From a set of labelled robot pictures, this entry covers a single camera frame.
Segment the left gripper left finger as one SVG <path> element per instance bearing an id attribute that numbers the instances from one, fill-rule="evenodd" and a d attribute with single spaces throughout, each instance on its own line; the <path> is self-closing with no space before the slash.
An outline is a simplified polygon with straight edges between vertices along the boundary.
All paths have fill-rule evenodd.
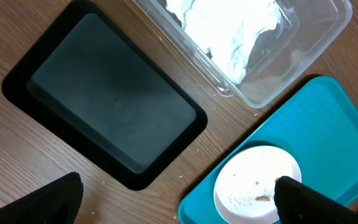
<path id="1" fill-rule="evenodd" d="M 0 208 L 0 224 L 72 224 L 83 192 L 80 175 L 71 172 Z"/>

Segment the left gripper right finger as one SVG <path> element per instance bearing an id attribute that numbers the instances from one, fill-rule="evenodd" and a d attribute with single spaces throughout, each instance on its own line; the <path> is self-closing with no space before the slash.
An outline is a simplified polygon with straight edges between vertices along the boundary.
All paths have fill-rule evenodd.
<path id="1" fill-rule="evenodd" d="M 288 176 L 275 181 L 281 224 L 358 224 L 358 213 Z"/>

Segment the large white plate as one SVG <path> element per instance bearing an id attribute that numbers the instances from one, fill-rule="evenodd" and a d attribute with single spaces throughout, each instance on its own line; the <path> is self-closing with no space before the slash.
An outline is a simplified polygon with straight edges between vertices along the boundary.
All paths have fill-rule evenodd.
<path id="1" fill-rule="evenodd" d="M 294 157 L 275 146 L 243 149 L 223 165 L 214 184 L 213 198 L 228 223 L 275 223 L 275 184 L 288 176 L 302 181 Z"/>

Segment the white napkin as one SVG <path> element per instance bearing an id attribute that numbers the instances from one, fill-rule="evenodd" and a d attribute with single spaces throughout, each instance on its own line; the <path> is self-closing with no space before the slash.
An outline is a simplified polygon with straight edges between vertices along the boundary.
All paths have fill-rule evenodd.
<path id="1" fill-rule="evenodd" d="M 165 8 L 235 85 L 246 77 L 258 36 L 276 29 L 282 18 L 274 0 L 168 0 Z"/>

